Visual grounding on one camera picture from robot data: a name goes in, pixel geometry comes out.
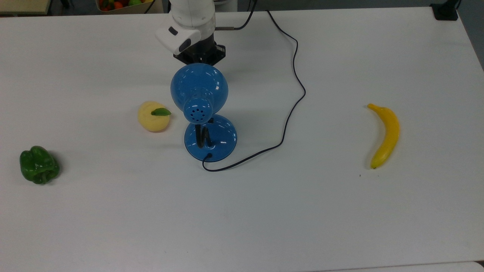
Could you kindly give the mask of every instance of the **green leaf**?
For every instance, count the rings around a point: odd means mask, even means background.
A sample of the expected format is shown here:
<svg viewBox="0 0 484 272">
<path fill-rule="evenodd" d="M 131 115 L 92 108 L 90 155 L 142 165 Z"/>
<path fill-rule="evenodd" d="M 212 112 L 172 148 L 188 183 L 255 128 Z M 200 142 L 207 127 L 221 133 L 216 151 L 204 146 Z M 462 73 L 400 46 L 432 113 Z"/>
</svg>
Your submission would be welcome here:
<svg viewBox="0 0 484 272">
<path fill-rule="evenodd" d="M 156 110 L 151 112 L 151 115 L 156 115 L 156 116 L 167 116 L 170 115 L 171 112 L 164 107 L 157 108 Z"/>
</svg>

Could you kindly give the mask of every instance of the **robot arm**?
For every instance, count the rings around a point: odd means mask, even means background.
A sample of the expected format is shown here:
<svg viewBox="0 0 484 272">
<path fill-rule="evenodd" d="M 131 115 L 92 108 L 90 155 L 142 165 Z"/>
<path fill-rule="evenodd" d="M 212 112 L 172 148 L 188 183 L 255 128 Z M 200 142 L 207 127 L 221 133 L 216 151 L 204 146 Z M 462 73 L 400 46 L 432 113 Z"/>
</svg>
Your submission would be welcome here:
<svg viewBox="0 0 484 272">
<path fill-rule="evenodd" d="M 170 0 L 171 11 L 156 31 L 156 38 L 174 57 L 190 64 L 214 65 L 225 57 L 225 47 L 213 39 L 213 0 Z"/>
<path fill-rule="evenodd" d="M 209 38 L 215 31 L 213 0 L 170 0 L 169 16 L 156 31 L 156 38 L 174 55 Z"/>
</svg>

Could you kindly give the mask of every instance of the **white table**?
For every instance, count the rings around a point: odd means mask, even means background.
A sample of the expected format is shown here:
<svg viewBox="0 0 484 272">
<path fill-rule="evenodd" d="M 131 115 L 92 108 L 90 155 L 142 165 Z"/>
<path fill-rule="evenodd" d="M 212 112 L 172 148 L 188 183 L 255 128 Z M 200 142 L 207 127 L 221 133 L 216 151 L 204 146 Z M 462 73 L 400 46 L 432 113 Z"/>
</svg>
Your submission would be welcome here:
<svg viewBox="0 0 484 272">
<path fill-rule="evenodd" d="M 217 14 L 218 26 L 247 13 Z M 430 8 L 275 12 L 308 94 L 280 148 L 208 173 L 169 94 L 165 15 L 0 18 L 2 271 L 320 271 L 484 259 L 484 73 L 460 20 Z M 239 134 L 226 166 L 276 144 L 301 95 L 266 13 L 217 32 Z M 152 134 L 146 100 L 173 112 Z M 369 159 L 398 115 L 400 141 Z M 62 173 L 23 179 L 41 145 Z"/>
<path fill-rule="evenodd" d="M 482 272 L 482 271 L 484 271 L 484 268 L 476 262 L 409 265 L 409 266 L 345 270 L 345 272 Z"/>
</svg>

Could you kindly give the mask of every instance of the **black power cord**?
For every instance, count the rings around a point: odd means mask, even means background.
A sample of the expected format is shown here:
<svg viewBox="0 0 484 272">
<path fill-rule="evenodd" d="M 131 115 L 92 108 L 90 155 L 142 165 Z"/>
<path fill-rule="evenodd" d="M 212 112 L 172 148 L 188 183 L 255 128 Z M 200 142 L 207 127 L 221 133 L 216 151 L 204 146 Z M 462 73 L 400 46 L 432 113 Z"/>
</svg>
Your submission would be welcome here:
<svg viewBox="0 0 484 272">
<path fill-rule="evenodd" d="M 155 1 L 156 1 L 156 0 L 151 1 L 150 6 L 149 6 L 149 7 L 146 9 L 146 11 L 145 11 L 145 13 L 144 13 L 144 14 L 146 14 L 146 13 L 148 13 L 148 11 L 150 11 L 150 8 L 153 6 L 153 4 L 154 4 L 154 2 L 155 2 Z"/>
<path fill-rule="evenodd" d="M 241 26 L 241 27 L 216 27 L 215 30 L 241 30 L 243 29 L 250 21 L 250 18 L 252 18 L 252 14 L 254 13 L 254 10 L 256 9 L 256 4 L 257 4 L 257 0 L 254 0 L 254 5 L 252 6 L 252 9 L 250 10 L 250 14 L 249 14 L 249 17 L 247 18 L 247 20 L 245 21 L 245 23 Z"/>
<path fill-rule="evenodd" d="M 250 10 L 250 4 L 252 3 L 252 0 L 249 0 L 249 6 L 247 7 L 247 11 Z"/>
<path fill-rule="evenodd" d="M 295 64 L 294 64 L 294 63 L 295 63 L 295 60 L 296 60 L 296 54 L 298 53 L 299 42 L 298 42 L 298 40 L 296 40 L 296 39 L 295 39 L 294 37 L 292 37 L 291 35 L 287 34 L 287 33 L 286 33 L 284 30 L 282 30 L 282 29 L 279 27 L 279 25 L 278 25 L 278 24 L 276 23 L 276 21 L 274 20 L 274 17 L 272 16 L 272 14 L 271 14 L 271 12 L 270 12 L 270 11 L 266 10 L 266 12 L 267 12 L 267 13 L 269 14 L 269 16 L 271 17 L 271 20 L 272 20 L 272 22 L 274 23 L 274 25 L 277 27 L 277 29 L 278 29 L 280 32 L 282 32 L 284 35 L 286 35 L 287 37 L 291 38 L 292 40 L 294 40 L 294 41 L 296 42 L 296 50 L 294 51 L 294 54 L 293 54 L 293 56 L 292 56 L 292 71 L 293 71 L 294 76 L 296 77 L 297 81 L 299 82 L 299 85 L 301 86 L 301 88 L 302 88 L 302 90 L 303 90 L 303 95 L 302 95 L 302 96 L 299 98 L 299 100 L 298 100 L 298 101 L 297 101 L 297 102 L 294 104 L 294 106 L 292 106 L 292 109 L 291 109 L 291 111 L 289 112 L 289 115 L 287 116 L 286 123 L 284 124 L 284 130 L 283 130 L 283 132 L 282 132 L 282 138 L 281 138 L 281 141 L 280 141 L 280 142 L 279 142 L 277 145 L 275 145 L 275 146 L 273 146 L 273 147 L 269 147 L 269 148 L 264 149 L 264 150 L 261 150 L 261 151 L 259 151 L 259 152 L 255 153 L 255 154 L 253 154 L 253 155 L 251 155 L 251 156 L 249 156 L 249 157 L 247 157 L 247 158 L 245 158 L 245 159 L 243 159 L 243 160 L 239 161 L 239 162 L 236 162 L 236 163 L 234 163 L 234 164 L 232 164 L 232 165 L 229 165 L 229 166 L 227 166 L 227 167 L 220 168 L 220 169 L 208 169 L 208 168 L 206 168 L 206 167 L 205 167 L 205 163 L 206 163 L 207 159 L 210 159 L 210 158 L 212 157 L 212 154 L 211 154 L 211 153 L 208 153 L 208 154 L 207 154 L 207 156 L 206 156 L 206 157 L 203 159 L 203 161 L 202 161 L 202 166 L 203 166 L 203 169 L 205 169 L 205 170 L 207 170 L 207 171 L 209 171 L 209 172 L 219 172 L 219 171 L 224 171 L 224 170 L 230 169 L 230 168 L 235 167 L 235 166 L 237 166 L 237 165 L 239 165 L 239 164 L 241 164 L 241 163 L 243 163 L 243 162 L 246 162 L 246 161 L 248 161 L 248 160 L 250 160 L 250 159 L 252 159 L 252 158 L 254 158 L 254 157 L 256 157 L 256 156 L 259 156 L 259 155 L 261 155 L 261 154 L 263 154 L 263 153 L 265 153 L 265 152 L 267 152 L 267 151 L 273 150 L 273 149 L 275 149 L 275 148 L 277 148 L 277 147 L 281 146 L 281 145 L 282 145 L 282 143 L 284 142 L 284 138 L 286 137 L 286 129 L 287 129 L 287 123 L 289 122 L 289 118 L 291 117 L 292 112 L 293 112 L 293 111 L 294 111 L 294 109 L 296 108 L 297 104 L 298 104 L 298 103 L 299 103 L 299 102 L 300 102 L 300 101 L 301 101 L 301 100 L 302 100 L 302 99 L 303 99 L 303 98 L 306 96 L 306 88 L 304 87 L 304 85 L 302 84 L 301 80 L 299 79 L 298 74 L 296 73 L 296 67 L 295 67 Z"/>
</svg>

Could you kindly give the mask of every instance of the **fruit basket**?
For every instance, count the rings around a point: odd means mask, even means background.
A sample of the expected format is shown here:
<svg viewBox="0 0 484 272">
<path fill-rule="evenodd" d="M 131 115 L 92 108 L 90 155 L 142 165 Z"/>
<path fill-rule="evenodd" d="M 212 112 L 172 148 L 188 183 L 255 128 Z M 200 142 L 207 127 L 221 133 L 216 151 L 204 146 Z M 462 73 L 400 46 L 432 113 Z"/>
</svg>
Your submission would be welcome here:
<svg viewBox="0 0 484 272">
<path fill-rule="evenodd" d="M 102 14 L 142 14 L 150 7 L 152 1 L 153 0 L 96 0 L 96 5 Z"/>
</svg>

